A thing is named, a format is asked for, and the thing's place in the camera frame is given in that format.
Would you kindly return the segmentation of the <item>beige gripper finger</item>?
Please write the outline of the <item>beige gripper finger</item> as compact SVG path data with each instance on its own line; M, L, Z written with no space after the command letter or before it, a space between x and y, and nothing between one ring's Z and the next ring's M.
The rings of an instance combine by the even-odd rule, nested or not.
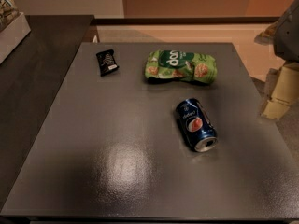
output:
M278 70L267 74L261 115L281 119L299 99L299 63L285 62Z

